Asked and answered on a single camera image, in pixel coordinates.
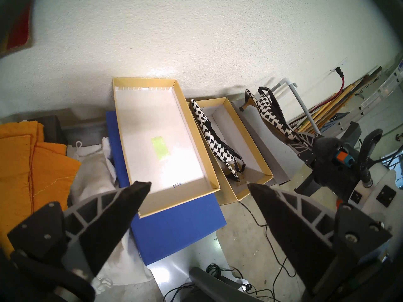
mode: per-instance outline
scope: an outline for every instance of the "black cable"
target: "black cable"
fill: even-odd
[[[272,245],[272,243],[270,242],[269,237],[267,236],[267,228],[268,228],[268,225],[267,225],[267,224],[264,224],[264,225],[259,224],[258,221],[256,220],[255,216],[253,215],[252,211],[250,211],[249,208],[248,208],[247,206],[245,206],[242,202],[239,202],[239,203],[240,203],[241,205],[243,205],[243,206],[249,211],[249,213],[251,214],[251,216],[253,217],[253,219],[255,220],[255,222],[256,222],[256,224],[257,224],[258,226],[260,226],[260,227],[265,227],[264,235],[266,236],[266,239],[267,239],[267,241],[269,242],[269,245],[270,245],[270,247],[271,247],[271,249],[272,249],[272,251],[273,251],[273,254],[274,254],[274,257],[276,258],[277,263],[278,263],[279,265],[281,265],[279,259],[277,258],[276,252],[274,251],[273,245]],[[295,271],[294,271],[294,276],[291,276],[290,273],[288,272],[287,268],[284,267],[284,269],[285,269],[285,271],[287,272],[287,274],[288,274],[289,277],[291,277],[291,278],[295,277],[295,275],[296,275],[296,272],[295,272]]]
[[[389,155],[389,156],[387,156],[387,157],[380,158],[380,159],[378,159],[378,160],[373,160],[372,163],[371,163],[371,166],[373,166],[375,163],[388,160],[388,159],[390,159],[390,158],[396,156],[398,153],[399,153],[399,150],[397,150],[396,152],[394,152],[393,154],[391,154],[391,155]]]
[[[391,165],[392,161],[394,160],[394,157],[396,157],[396,155],[398,153],[400,153],[403,150],[403,144],[400,145],[399,149],[393,154],[392,159],[389,161],[388,165],[386,166],[387,168]]]
[[[248,292],[248,291],[246,292],[247,294],[255,294],[255,298],[270,298],[270,299],[274,299],[273,298],[273,291],[271,291],[270,289],[256,290],[255,286],[252,285],[252,284],[246,283],[244,285],[250,285],[251,287],[253,287],[253,289],[255,289],[255,291],[253,291],[253,292]],[[262,292],[262,291],[269,291],[272,294],[272,296],[271,297],[270,296],[258,296],[258,292]]]
[[[182,286],[177,287],[177,288],[174,288],[174,289],[168,291],[168,292],[164,295],[163,301],[165,301],[165,298],[166,298],[166,296],[167,296],[169,293],[171,293],[171,292],[174,291],[174,290],[177,290],[177,292],[175,293],[174,297],[173,297],[172,300],[171,300],[171,302],[172,302],[173,299],[175,299],[175,297],[176,297],[177,293],[179,292],[179,290],[181,290],[181,289],[183,289],[183,288],[195,288],[195,285],[194,285],[193,283],[187,283],[187,284],[184,283]]]
[[[266,226],[266,229],[265,229],[265,231],[264,231],[264,235],[266,236],[266,239],[267,239],[267,241],[269,242],[269,245],[270,245],[270,247],[271,247],[272,250],[273,250],[273,254],[274,254],[274,257],[276,258],[277,263],[278,263],[279,265],[281,265],[280,261],[278,260],[278,258],[277,258],[277,256],[276,256],[276,253],[274,252],[274,248],[273,248],[273,246],[272,246],[272,243],[270,242],[269,237],[267,237],[267,227],[268,227],[268,226]],[[288,274],[288,277],[290,277],[290,278],[294,278],[295,275],[297,274],[297,272],[294,270],[294,275],[291,276],[290,273],[288,272],[288,270],[287,270],[285,267],[283,267],[283,268],[285,269],[285,271],[286,271],[287,274]]]
[[[276,300],[276,294],[274,293],[274,284],[276,283],[276,280],[277,280],[278,276],[280,275],[281,270],[284,268],[285,261],[287,261],[287,257],[285,257],[284,262],[283,262],[283,265],[281,265],[281,268],[280,268],[280,270],[278,271],[278,274],[277,274],[277,276],[276,276],[276,278],[274,279],[274,282],[273,282],[272,289],[273,289],[273,299],[274,299],[274,300]]]
[[[207,266],[207,268],[206,268],[206,273],[208,273],[211,276],[216,277],[216,278],[220,278],[221,271],[224,271],[224,272],[238,271],[238,273],[241,275],[241,279],[244,279],[242,273],[236,267],[234,267],[233,269],[222,269],[217,264],[212,263],[209,266]]]
[[[251,214],[251,216],[253,217],[253,219],[255,220],[255,222],[256,222],[256,224],[257,224],[258,226],[260,226],[260,227],[265,227],[265,226],[267,226],[267,224],[260,225],[260,224],[258,223],[258,221],[256,221],[256,218],[255,218],[255,216],[253,215],[252,211],[250,211],[249,208],[248,208],[247,206],[245,206],[242,202],[239,202],[239,203],[240,203],[241,205],[243,205],[243,206],[249,211],[249,213]]]

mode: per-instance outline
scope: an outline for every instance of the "houndstooth shoe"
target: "houndstooth shoe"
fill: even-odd
[[[231,171],[231,174],[227,175],[230,179],[240,182],[240,178],[237,174],[237,172],[243,172],[245,170],[245,162],[242,159],[242,157],[231,147],[229,147],[227,144],[225,144],[214,132],[214,130],[211,128],[211,122],[210,120],[207,119],[206,115],[202,112],[200,109],[199,105],[197,105],[196,101],[192,99],[190,101],[190,104],[192,106],[193,114],[195,116],[197,124],[199,124],[200,128],[202,129],[203,135],[207,140],[207,143],[209,144],[211,150],[213,151],[213,154],[220,159],[221,162],[223,162],[227,168]],[[240,159],[242,161],[242,168],[240,169],[238,166],[238,163],[236,161],[236,158]]]
[[[267,91],[270,98],[268,98],[263,91]],[[244,108],[249,105],[255,106],[259,111],[264,124],[278,139],[287,144],[290,143],[290,141],[293,141],[294,143],[299,143],[309,147],[305,138],[293,131],[285,121],[283,112],[281,111],[273,92],[268,87],[259,87],[258,92],[261,94],[259,100],[257,100],[253,94],[246,89],[245,103],[239,108],[239,110],[243,111]]]

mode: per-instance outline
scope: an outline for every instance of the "concrete floor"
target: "concrete floor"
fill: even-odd
[[[284,185],[274,185],[274,188],[293,191],[310,174],[311,170],[303,166],[293,179]],[[321,188],[312,198],[329,209],[336,210],[336,195],[328,188]],[[258,223],[265,224],[254,199],[249,195],[242,202],[252,211]],[[264,236],[264,227],[256,225],[250,213],[240,204],[233,203],[221,206],[222,213],[227,221],[227,225],[219,229],[216,234],[221,248],[230,266],[241,271],[244,278],[249,280],[257,290],[271,289],[273,281],[280,270],[280,265],[274,258],[273,252]],[[285,255],[277,244],[270,230],[270,239],[278,259],[282,262]],[[291,275],[294,274],[289,261],[285,267]],[[274,287],[276,299],[281,302],[300,301],[305,286],[298,275],[289,278],[283,270],[276,280]],[[258,296],[271,296],[270,292],[258,293]],[[147,283],[114,286],[97,296],[97,302],[107,301],[162,301],[163,296],[155,280]],[[271,298],[261,298],[262,301],[273,301]]]

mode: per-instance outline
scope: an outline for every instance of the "drawstring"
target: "drawstring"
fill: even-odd
[[[77,149],[77,150],[76,150],[76,159],[77,159],[77,160],[80,160],[80,155],[78,154],[78,150],[81,148],[81,146],[83,146],[83,143],[78,140],[78,141],[76,142],[76,149]]]

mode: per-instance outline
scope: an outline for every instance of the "textured wall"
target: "textured wall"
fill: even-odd
[[[31,24],[33,47],[0,59],[6,120],[95,118],[114,107],[114,76],[176,78],[187,98],[287,76],[312,106],[339,89],[328,73],[344,58],[349,84],[401,47],[370,0],[34,0]],[[302,112],[280,92],[286,118]]]

